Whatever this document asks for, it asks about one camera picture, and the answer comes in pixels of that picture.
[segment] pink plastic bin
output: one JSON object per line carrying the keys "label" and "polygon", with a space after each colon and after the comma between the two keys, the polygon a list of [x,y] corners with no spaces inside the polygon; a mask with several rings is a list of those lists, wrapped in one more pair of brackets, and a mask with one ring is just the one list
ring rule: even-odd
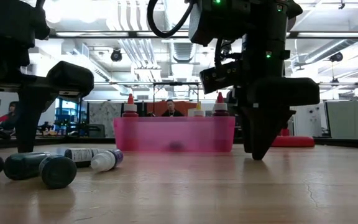
{"label": "pink plastic bin", "polygon": [[230,152],[234,117],[116,118],[116,145],[122,151]]}

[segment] white bottle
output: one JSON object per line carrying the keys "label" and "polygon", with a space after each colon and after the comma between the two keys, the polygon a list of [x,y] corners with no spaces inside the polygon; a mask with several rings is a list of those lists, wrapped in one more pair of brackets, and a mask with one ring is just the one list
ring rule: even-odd
{"label": "white bottle", "polygon": [[110,151],[100,152],[91,160],[91,167],[96,172],[109,171],[116,165],[116,157]]}

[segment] table surface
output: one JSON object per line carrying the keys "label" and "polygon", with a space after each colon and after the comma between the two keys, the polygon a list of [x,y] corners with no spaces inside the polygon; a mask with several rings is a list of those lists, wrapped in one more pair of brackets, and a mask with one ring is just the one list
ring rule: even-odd
{"label": "table surface", "polygon": [[[39,146],[36,151],[58,147]],[[4,158],[15,149],[1,149]],[[124,153],[116,170],[79,169],[69,187],[0,174],[0,223],[358,223],[358,149],[226,154]]]}

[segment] ceiling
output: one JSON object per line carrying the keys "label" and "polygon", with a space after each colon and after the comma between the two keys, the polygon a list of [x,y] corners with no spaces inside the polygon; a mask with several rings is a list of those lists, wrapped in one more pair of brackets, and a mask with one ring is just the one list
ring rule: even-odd
{"label": "ceiling", "polygon": [[[47,0],[44,9],[49,26],[57,31],[149,30],[144,14],[147,2],[147,0],[57,0],[53,2]],[[170,24],[179,20],[187,6],[182,2],[179,3],[177,0],[158,2],[154,18],[160,29],[167,30]],[[304,12],[296,18],[296,24],[291,31],[358,31],[358,0],[346,1],[343,9],[339,9],[341,2],[338,0],[297,0],[296,2]],[[77,48],[83,44],[87,46],[89,48],[87,57],[107,72],[113,82],[197,81],[200,71],[213,66],[215,46],[215,41],[207,47],[202,47],[191,45],[183,40],[162,39],[149,39],[148,41],[73,39],[65,40],[63,44],[66,42],[70,42]],[[113,62],[110,59],[113,49],[121,49],[122,60],[120,62]],[[358,41],[290,39],[287,40],[287,49],[291,50],[291,58],[285,62],[286,76],[311,77],[316,82],[330,82],[333,77],[339,78],[340,82],[358,82]],[[182,57],[180,54],[186,50],[188,52],[185,53],[191,60],[189,63],[178,64],[174,57]],[[241,40],[232,44],[232,51],[241,51]],[[151,52],[155,63],[151,63],[152,59],[148,60]],[[343,54],[344,58],[341,62],[331,63],[326,60],[336,52]],[[141,62],[143,58],[143,63],[138,60],[138,65],[135,65],[133,58],[136,57],[139,57]],[[299,63],[303,64],[301,69],[296,66]],[[321,93],[326,91],[336,94],[354,93],[352,90],[356,87],[322,86]],[[102,85],[95,87],[95,90],[104,89]]]}

